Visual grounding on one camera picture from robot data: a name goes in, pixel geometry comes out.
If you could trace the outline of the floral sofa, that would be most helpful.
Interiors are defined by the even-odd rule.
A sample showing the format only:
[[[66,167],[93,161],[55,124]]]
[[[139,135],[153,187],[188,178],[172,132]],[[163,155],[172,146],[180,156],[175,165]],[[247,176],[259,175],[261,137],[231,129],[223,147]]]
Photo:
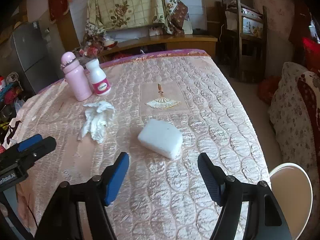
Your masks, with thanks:
[[[316,160],[315,136],[312,124],[298,89],[298,79],[307,69],[294,62],[283,64],[281,80],[268,110],[276,133],[283,161],[300,165],[308,174],[313,203],[319,203],[319,175]]]

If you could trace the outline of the grey refrigerator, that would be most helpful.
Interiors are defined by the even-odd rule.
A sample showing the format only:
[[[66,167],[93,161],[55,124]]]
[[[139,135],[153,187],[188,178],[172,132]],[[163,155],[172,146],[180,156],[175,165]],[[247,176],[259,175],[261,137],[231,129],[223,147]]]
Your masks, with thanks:
[[[19,77],[29,92],[37,94],[59,80],[38,21],[17,27],[12,33],[11,44],[18,61],[16,65],[19,66],[15,71],[22,71]]]

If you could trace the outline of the white sponge block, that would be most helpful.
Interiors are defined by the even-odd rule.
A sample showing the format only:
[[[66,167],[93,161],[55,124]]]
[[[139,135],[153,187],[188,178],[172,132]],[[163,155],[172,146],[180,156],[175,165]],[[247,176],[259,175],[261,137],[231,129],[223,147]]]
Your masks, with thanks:
[[[138,140],[155,153],[168,159],[177,159],[181,153],[183,135],[168,122],[150,119],[139,133]]]

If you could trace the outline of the white pill bottle pink label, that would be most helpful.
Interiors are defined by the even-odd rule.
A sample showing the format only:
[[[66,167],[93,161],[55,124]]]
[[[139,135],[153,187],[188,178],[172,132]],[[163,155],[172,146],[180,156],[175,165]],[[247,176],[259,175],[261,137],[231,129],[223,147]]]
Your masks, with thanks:
[[[107,94],[111,89],[111,85],[107,79],[105,72],[100,68],[98,59],[93,59],[86,63],[86,68],[89,71],[89,81],[98,96]]]

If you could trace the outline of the floral yellow blanket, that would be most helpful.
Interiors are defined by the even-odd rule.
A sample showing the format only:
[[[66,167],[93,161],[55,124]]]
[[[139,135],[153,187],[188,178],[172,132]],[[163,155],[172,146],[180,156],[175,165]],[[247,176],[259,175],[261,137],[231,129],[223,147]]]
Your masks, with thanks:
[[[191,34],[188,7],[181,0],[88,0],[85,34],[157,26],[169,35]]]

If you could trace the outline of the wooden chair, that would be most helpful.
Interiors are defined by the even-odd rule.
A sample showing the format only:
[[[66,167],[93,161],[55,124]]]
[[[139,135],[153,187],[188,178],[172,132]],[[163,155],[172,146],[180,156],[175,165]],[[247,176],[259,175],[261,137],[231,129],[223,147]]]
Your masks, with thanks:
[[[224,60],[230,76],[246,83],[258,83],[265,76],[267,46],[267,10],[259,12],[233,0],[225,8],[221,29]]]

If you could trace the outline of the crumpled white tissue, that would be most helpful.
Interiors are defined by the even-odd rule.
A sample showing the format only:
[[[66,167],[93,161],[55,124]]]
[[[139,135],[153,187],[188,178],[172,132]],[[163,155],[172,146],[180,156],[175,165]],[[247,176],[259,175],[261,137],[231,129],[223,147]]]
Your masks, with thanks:
[[[106,139],[106,128],[114,120],[116,110],[111,103],[106,101],[87,103],[83,106],[85,107],[86,121],[77,140],[82,141],[89,133],[92,140],[102,144]]]

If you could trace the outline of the pink water bottle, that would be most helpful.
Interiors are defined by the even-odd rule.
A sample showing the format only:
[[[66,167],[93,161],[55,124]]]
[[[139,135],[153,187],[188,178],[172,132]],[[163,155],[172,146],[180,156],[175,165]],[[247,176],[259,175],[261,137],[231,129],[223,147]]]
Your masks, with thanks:
[[[84,101],[92,95],[83,66],[73,52],[65,52],[61,57],[61,70],[78,101]]]

